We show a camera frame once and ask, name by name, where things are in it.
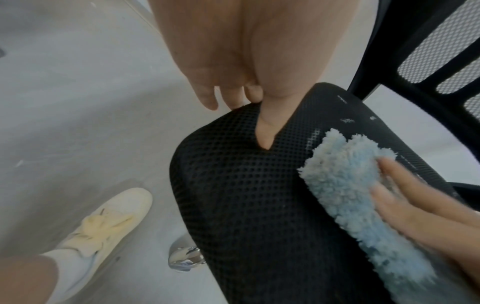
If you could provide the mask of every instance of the person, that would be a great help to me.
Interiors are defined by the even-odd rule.
[[[214,87],[236,109],[243,96],[262,101],[255,135],[269,149],[325,69],[358,0],[149,0],[170,53],[200,102],[215,110]],[[404,198],[371,189],[383,219],[408,237],[455,260],[480,284],[480,217],[381,159]],[[0,259],[0,303],[56,303],[91,279],[118,242],[147,214],[152,196],[134,188],[82,221],[57,249]]]

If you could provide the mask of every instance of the cream sneaker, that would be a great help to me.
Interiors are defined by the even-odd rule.
[[[61,301],[85,287],[118,243],[145,218],[152,200],[152,195],[145,189],[126,190],[84,218],[80,227],[60,243],[57,249],[75,249],[83,257],[93,257],[92,267],[64,294]]]

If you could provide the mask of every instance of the human hand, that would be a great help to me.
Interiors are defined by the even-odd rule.
[[[381,158],[378,166],[404,196],[376,184],[370,192],[379,215],[402,234],[456,261],[480,286],[480,215],[393,160]]]
[[[358,0],[149,0],[171,55],[208,109],[263,100],[255,134],[269,149],[317,82]]]

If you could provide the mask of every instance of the cleaning cloth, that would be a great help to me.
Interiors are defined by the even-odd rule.
[[[358,241],[394,302],[480,303],[456,266],[402,236],[377,214],[370,187],[379,181],[393,188],[379,172],[378,157],[395,159],[396,154],[364,135],[347,141],[331,129],[298,171],[327,213]]]

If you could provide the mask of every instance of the fluffy microfiber cloth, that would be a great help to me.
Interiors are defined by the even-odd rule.
[[[299,169],[319,203],[335,222],[358,241],[374,270],[398,304],[479,303],[460,271],[435,252],[419,246],[385,223],[375,211],[370,187],[381,176],[376,158],[395,159],[364,135],[345,137],[328,131],[313,157]]]

